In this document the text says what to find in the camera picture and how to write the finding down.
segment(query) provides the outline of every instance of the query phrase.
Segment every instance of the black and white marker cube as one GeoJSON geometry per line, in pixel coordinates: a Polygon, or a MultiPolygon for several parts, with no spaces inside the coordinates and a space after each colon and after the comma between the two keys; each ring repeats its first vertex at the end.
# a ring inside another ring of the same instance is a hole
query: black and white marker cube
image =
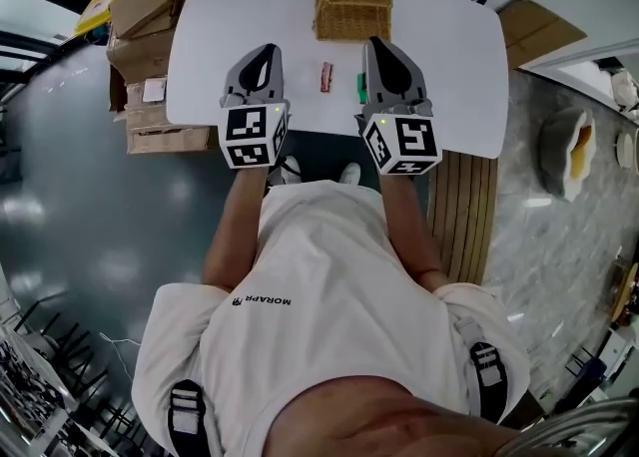
{"type": "Polygon", "coordinates": [[[363,138],[383,175],[421,175],[441,162],[431,117],[376,113],[363,138]]]}
{"type": "Polygon", "coordinates": [[[223,108],[220,148],[232,169],[272,166],[288,130],[287,105],[223,108]]]}

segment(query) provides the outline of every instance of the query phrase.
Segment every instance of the white sneaker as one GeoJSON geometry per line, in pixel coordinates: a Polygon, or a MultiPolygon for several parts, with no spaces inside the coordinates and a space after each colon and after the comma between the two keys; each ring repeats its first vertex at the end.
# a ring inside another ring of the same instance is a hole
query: white sneaker
{"type": "Polygon", "coordinates": [[[284,163],[273,170],[269,175],[271,186],[285,186],[288,184],[301,184],[300,164],[293,156],[287,156],[284,163]]]}
{"type": "Polygon", "coordinates": [[[361,177],[361,167],[358,163],[350,163],[341,172],[339,177],[340,184],[351,184],[352,186],[359,185],[359,178],[361,177]]]}

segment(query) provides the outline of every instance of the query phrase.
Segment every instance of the white table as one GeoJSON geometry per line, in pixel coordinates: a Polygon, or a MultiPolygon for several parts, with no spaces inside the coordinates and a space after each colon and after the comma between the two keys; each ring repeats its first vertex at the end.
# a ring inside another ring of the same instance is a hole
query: white table
{"type": "Polygon", "coordinates": [[[103,452],[107,452],[109,455],[113,455],[114,457],[120,457],[116,453],[116,451],[109,446],[109,443],[107,443],[100,436],[98,436],[97,434],[94,434],[90,430],[85,429],[82,425],[79,425],[78,423],[76,423],[76,426],[84,433],[85,436],[87,436],[87,439],[91,441],[91,443],[96,448],[102,450],[103,452]]]}
{"type": "MultiPolygon", "coordinates": [[[[291,129],[357,136],[361,44],[319,42],[314,0],[187,0],[173,42],[168,118],[217,125],[229,69],[252,49],[282,48],[291,129]],[[323,62],[333,63],[329,94],[323,62]]],[[[421,68],[440,145],[495,158],[508,110],[506,50],[497,15],[469,0],[393,0],[392,41],[421,68]]]]}

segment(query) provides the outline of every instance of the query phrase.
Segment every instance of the wooden plank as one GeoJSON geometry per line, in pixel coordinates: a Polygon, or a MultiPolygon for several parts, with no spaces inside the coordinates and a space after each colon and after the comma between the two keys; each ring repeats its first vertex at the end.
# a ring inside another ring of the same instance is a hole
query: wooden plank
{"type": "Polygon", "coordinates": [[[483,282],[483,274],[488,261],[488,250],[490,249],[490,237],[492,236],[492,221],[495,216],[495,203],[497,201],[497,168],[498,161],[490,161],[490,178],[488,180],[488,203],[486,206],[486,226],[483,231],[483,243],[479,253],[479,264],[474,282],[480,285],[483,282]]]}
{"type": "Polygon", "coordinates": [[[461,260],[461,271],[459,281],[470,281],[468,272],[470,271],[470,261],[477,232],[477,214],[479,212],[479,193],[481,192],[481,158],[471,158],[470,173],[470,202],[468,204],[468,223],[466,225],[466,242],[463,249],[463,259],[461,260]]]}
{"type": "Polygon", "coordinates": [[[432,223],[432,236],[441,252],[443,228],[446,217],[446,194],[448,186],[448,152],[443,153],[443,160],[437,165],[437,193],[435,195],[435,216],[432,223]]]}
{"type": "Polygon", "coordinates": [[[481,255],[481,245],[483,243],[483,229],[486,226],[486,206],[488,205],[488,182],[490,180],[490,161],[488,159],[479,159],[481,161],[481,188],[479,190],[479,208],[477,210],[477,224],[475,230],[475,239],[472,244],[472,256],[470,258],[470,267],[468,268],[468,281],[473,282],[477,276],[477,268],[479,266],[479,256],[481,255]]]}
{"type": "Polygon", "coordinates": [[[428,210],[426,213],[426,225],[428,231],[433,232],[435,221],[435,201],[437,196],[437,167],[428,172],[428,210]]]}
{"type": "Polygon", "coordinates": [[[446,193],[446,216],[444,220],[443,240],[441,244],[441,264],[444,272],[450,269],[452,258],[452,242],[455,237],[457,222],[457,198],[459,193],[459,153],[448,155],[448,186],[446,193]]]}
{"type": "Polygon", "coordinates": [[[461,262],[466,243],[466,229],[468,226],[468,207],[470,205],[470,183],[472,180],[472,156],[460,154],[459,156],[459,191],[457,198],[457,221],[455,223],[455,235],[452,243],[452,257],[450,259],[450,271],[448,277],[451,281],[459,281],[461,262]]]}

